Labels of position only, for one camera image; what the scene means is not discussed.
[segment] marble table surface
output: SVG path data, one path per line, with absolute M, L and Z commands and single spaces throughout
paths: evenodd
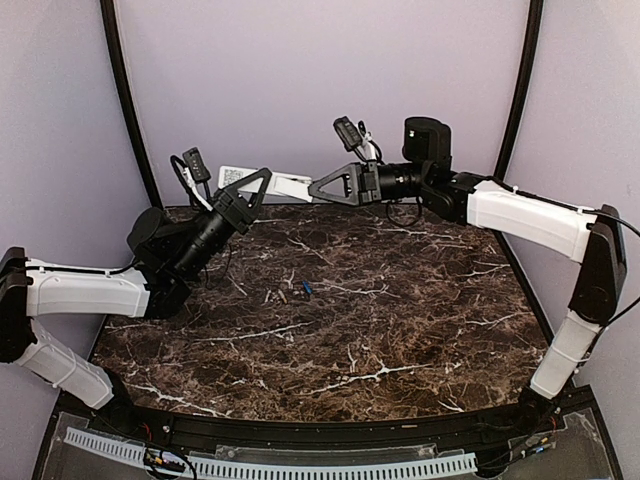
M 544 355 L 489 231 L 430 214 L 399 228 L 380 205 L 265 206 L 230 244 L 227 274 L 229 249 L 176 317 L 107 319 L 93 360 L 137 404 L 251 420 L 441 415 L 515 402 Z

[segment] black cable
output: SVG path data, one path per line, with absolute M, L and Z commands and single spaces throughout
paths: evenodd
M 358 156 L 358 158 L 360 159 L 361 162 L 366 162 L 367 159 L 364 158 L 364 155 L 362 154 L 362 152 L 360 150 L 358 150 L 358 147 L 356 147 L 353 152 Z
M 498 460 L 503 459 L 503 458 L 504 458 L 504 457 L 506 457 L 507 455 L 511 455 L 511 454 L 513 454 L 513 453 L 516 451 L 516 449 L 517 449 L 517 448 L 521 447 L 521 446 L 522 446 L 522 445 L 524 445 L 526 442 L 528 442 L 531 438 L 533 438 L 533 437 L 536 435 L 536 433 L 537 433 L 538 429 L 539 429 L 542 425 L 544 425 L 544 423 L 545 423 L 547 420 L 549 420 L 549 419 L 551 418 L 552 412 L 553 412 L 553 410 L 554 410 L 555 408 L 556 408 L 556 406 L 555 406 L 555 405 L 551 406 L 551 407 L 550 407 L 550 408 L 549 408 L 549 409 L 544 413 L 544 415 L 542 415 L 542 417 L 540 418 L 540 421 L 538 421 L 538 423 L 536 424 L 536 426 L 531 430 L 531 433 L 529 433 L 529 434 L 528 434 L 528 435 L 526 435 L 522 440 L 520 440 L 519 442 L 517 442 L 517 443 L 516 443 L 513 447 L 511 447 L 507 452 L 503 453 L 502 455 L 500 455 L 500 456 L 498 456 L 498 457 L 496 457 L 496 458 L 494 458 L 494 459 L 492 459 L 492 460 L 489 460 L 489 461 L 487 461 L 487 462 L 481 463 L 481 464 L 479 464 L 479 465 L 477 465 L 477 466 L 478 466 L 479 468 L 480 468 L 480 467 L 482 467 L 482 468 L 487 468 L 488 470 L 498 470 L 498 469 L 500 469 L 500 468 L 505 468 L 506 466 L 510 465 L 511 463 L 506 464 L 506 465 L 505 465 L 505 464 L 501 464 L 500 466 L 495 466 L 495 465 L 494 465 L 494 466 L 492 466 L 492 467 L 489 467 L 489 465 L 492 465 L 492 464 L 494 464 L 495 462 L 497 462 Z
M 505 127 L 500 154 L 496 162 L 494 175 L 498 178 L 504 178 L 509 167 L 509 160 L 513 154 L 513 148 L 518 136 L 518 129 L 522 120 L 522 113 L 527 100 L 527 90 L 531 81 L 531 72 L 533 70 L 533 61 L 536 56 L 536 46 L 538 44 L 538 35 L 540 33 L 540 24 L 542 23 L 542 6 L 543 0 L 531 0 L 529 3 L 529 16 L 527 18 L 527 29 L 522 44 L 522 56 L 520 58 L 520 67 L 518 68 L 518 79 L 513 92 L 513 100 L 509 111 L 509 119 Z
M 191 463 L 191 461 L 187 458 L 187 456 L 178 451 L 178 450 L 174 450 L 174 449 L 168 449 L 167 447 L 163 447 L 162 445 L 159 445 L 157 443 L 152 442 L 151 440 L 141 440 L 140 438 L 134 437 L 133 435 L 129 435 L 128 433 L 124 433 L 123 431 L 119 430 L 118 428 L 114 427 L 111 422 L 109 422 L 106 418 L 104 418 L 101 415 L 98 415 L 95 412 L 92 412 L 92 415 L 94 415 L 96 418 L 99 418 L 102 423 L 104 423 L 107 427 L 109 427 L 111 430 L 113 430 L 113 432 L 123 438 L 126 438 L 128 440 L 133 440 L 135 442 L 141 442 L 145 445 L 145 448 L 148 449 L 148 447 L 153 447 L 157 450 L 160 450 L 161 452 L 168 452 L 171 453 L 173 455 L 175 455 L 176 457 L 178 457 L 180 460 L 182 460 L 188 467 L 189 470 L 191 470 L 191 473 L 193 474 L 192 476 L 192 480 L 198 480 L 198 472 L 196 471 L 196 467 L 193 466 L 193 463 Z
M 149 202 L 154 207 L 162 208 L 162 199 L 158 186 L 153 177 L 153 170 L 149 162 L 149 156 L 144 145 L 140 124 L 136 115 L 136 109 L 131 95 L 131 88 L 127 78 L 127 67 L 124 62 L 124 54 L 122 52 L 122 44 L 120 42 L 120 34 L 118 33 L 118 16 L 114 0 L 100 0 L 102 9 L 102 23 L 104 25 L 104 33 L 107 40 L 107 49 L 109 51 L 109 59 L 111 60 L 111 70 L 115 80 L 118 98 L 120 99 L 120 108 L 124 117 L 129 140 L 133 149 L 134 156 L 144 188 L 149 197 Z
M 177 157 L 175 155 L 171 155 L 171 157 L 169 157 L 169 162 L 171 163 L 171 168 L 173 168 L 173 173 L 175 173 L 176 177 L 178 177 L 178 182 L 180 182 L 180 185 L 182 185 L 184 191 L 187 192 L 191 205 L 193 206 L 195 204 L 198 207 L 198 210 L 203 210 L 204 207 L 200 203 L 200 200 L 198 200 L 198 197 L 196 197 L 191 191 L 191 189 L 189 188 L 189 184 L 185 180 L 184 176 L 182 175 L 182 171 L 180 170 L 180 168 L 186 170 L 187 164 L 184 163 L 180 157 Z
M 395 204 L 397 204 L 397 202 L 394 202 L 394 201 L 387 202 L 385 206 L 385 214 L 387 215 L 387 220 L 389 220 L 396 227 L 399 227 L 399 228 L 413 227 L 422 218 L 422 203 L 420 202 L 419 197 L 416 197 L 416 205 L 418 205 L 418 213 L 416 214 L 416 218 L 407 224 L 402 224 L 394 220 L 393 218 L 391 218 L 391 208 Z
M 213 290 L 214 288 L 216 288 L 218 285 L 220 285 L 220 282 L 224 280 L 224 277 L 227 276 L 227 272 L 229 271 L 229 265 L 231 265 L 231 256 L 233 255 L 233 248 L 231 247 L 231 244 L 227 243 L 227 247 L 229 249 L 229 257 L 227 258 L 227 264 L 224 266 L 224 271 L 222 272 L 222 275 L 220 275 L 220 278 L 218 278 L 218 280 L 216 280 L 214 284 L 209 283 L 209 270 L 207 269 L 206 266 L 204 268 L 204 277 L 205 277 L 204 288 L 206 288 L 207 290 Z
M 211 202 L 211 190 L 209 189 L 209 182 L 204 182 L 204 193 L 207 198 L 207 202 Z
M 369 140 L 369 143 L 373 145 L 373 148 L 376 149 L 376 160 L 378 161 L 378 163 L 380 165 L 384 165 L 384 161 L 382 160 L 382 149 L 373 140 Z

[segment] cable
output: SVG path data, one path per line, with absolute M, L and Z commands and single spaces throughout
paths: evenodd
M 494 458 L 493 460 L 489 460 L 487 462 L 481 463 L 478 465 L 478 467 L 482 467 L 482 468 L 486 468 L 488 470 L 499 470 L 502 468 L 505 468 L 509 465 L 512 464 L 513 460 L 509 461 L 507 464 L 501 464 L 499 466 L 494 465 L 494 466 L 489 466 L 492 465 L 494 463 L 496 463 L 498 460 L 502 460 L 504 457 L 506 457 L 507 455 L 512 455 L 517 448 L 521 447 L 523 444 L 525 444 L 526 442 L 528 442 L 531 438 L 533 438 L 536 435 L 536 432 L 538 431 L 538 429 L 544 424 L 544 422 L 551 416 L 551 412 L 553 411 L 554 407 L 549 408 L 549 410 L 547 410 L 547 412 L 545 412 L 545 414 L 542 416 L 542 418 L 540 419 L 540 421 L 538 422 L 538 424 L 531 430 L 531 433 L 527 436 L 525 436 L 524 438 L 522 438 L 520 441 L 518 441 L 513 447 L 511 447 L 507 452 L 503 453 L 502 455 Z
M 229 265 L 231 264 L 231 256 L 233 255 L 233 248 L 231 247 L 231 244 L 228 242 L 227 242 L 227 247 L 229 248 L 229 257 L 227 258 L 227 264 L 224 266 L 224 271 L 222 272 L 222 275 L 220 275 L 220 278 L 218 278 L 218 280 L 216 280 L 214 284 L 209 283 L 209 270 L 207 269 L 206 266 L 204 268 L 204 277 L 205 277 L 204 288 L 206 288 L 207 290 L 213 290 L 214 288 L 216 288 L 218 285 L 220 285 L 220 282 L 224 280 L 224 277 L 227 276 L 227 272 L 229 271 Z
M 188 168 L 187 164 L 184 163 L 182 159 L 180 159 L 175 155 L 171 155 L 171 157 L 169 157 L 169 162 L 171 163 L 171 168 L 173 168 L 173 173 L 175 173 L 176 177 L 178 177 L 178 182 L 180 182 L 180 185 L 182 185 L 182 188 L 184 189 L 184 191 L 187 192 L 187 195 L 189 196 L 189 201 L 192 203 L 192 205 L 193 204 L 197 205 L 199 211 L 202 211 L 204 209 L 204 206 L 200 203 L 198 198 L 191 191 L 191 188 L 189 187 L 187 180 L 182 175 L 182 171 Z
M 543 0 L 531 0 L 529 3 L 529 15 L 527 17 L 527 29 L 522 44 L 522 55 L 520 57 L 520 67 L 518 68 L 518 78 L 513 92 L 513 100 L 509 110 L 509 119 L 502 138 L 500 154 L 496 162 L 494 174 L 504 178 L 509 167 L 509 160 L 513 153 L 513 148 L 518 136 L 518 129 L 522 120 L 525 103 L 527 100 L 527 90 L 531 81 L 533 61 L 536 56 L 536 46 L 542 23 Z
M 390 202 L 387 202 L 387 204 L 385 206 L 385 214 L 387 215 L 387 220 L 389 220 L 396 227 L 399 227 L 399 228 L 413 227 L 422 218 L 422 203 L 420 202 L 420 198 L 419 197 L 416 197 L 416 205 L 418 205 L 418 213 L 416 214 L 416 218 L 414 220 L 412 220 L 411 222 L 407 223 L 407 224 L 402 224 L 402 223 L 394 220 L 393 218 L 391 218 L 391 207 L 392 207 L 392 205 L 395 205 L 396 203 L 398 203 L 398 202 L 390 201 Z
M 369 143 L 373 145 L 373 148 L 376 149 L 376 160 L 380 165 L 384 165 L 385 163 L 382 161 L 382 150 L 378 146 L 378 144 L 374 140 L 369 140 Z
M 209 182 L 204 183 L 204 193 L 207 198 L 207 202 L 211 201 L 211 190 L 209 189 Z
M 178 450 L 174 450 L 174 449 L 168 449 L 166 447 L 163 447 L 162 445 L 159 445 L 157 443 L 152 442 L 151 440 L 140 440 L 137 437 L 134 437 L 133 435 L 129 435 L 128 433 L 124 433 L 122 432 L 120 429 L 114 427 L 111 422 L 109 422 L 106 418 L 104 418 L 102 415 L 98 415 L 95 412 L 92 412 L 92 415 L 94 415 L 96 418 L 99 418 L 102 423 L 104 423 L 107 427 L 109 427 L 111 430 L 113 430 L 113 432 L 123 438 L 126 438 L 128 440 L 133 440 L 135 442 L 142 442 L 145 445 L 145 448 L 148 450 L 148 447 L 153 447 L 157 450 L 159 450 L 160 452 L 168 452 L 171 453 L 173 455 L 175 455 L 176 457 L 178 457 L 180 460 L 182 460 L 187 467 L 189 467 L 189 470 L 191 470 L 192 473 L 192 480 L 198 480 L 198 472 L 196 471 L 196 467 L 193 466 L 193 463 L 191 463 L 191 461 L 187 458 L 187 456 L 178 451 Z
M 358 147 L 356 147 L 353 152 L 358 156 L 358 158 L 360 159 L 361 162 L 366 162 L 367 159 L 364 158 L 364 155 L 362 154 L 362 152 L 360 150 L 358 150 Z

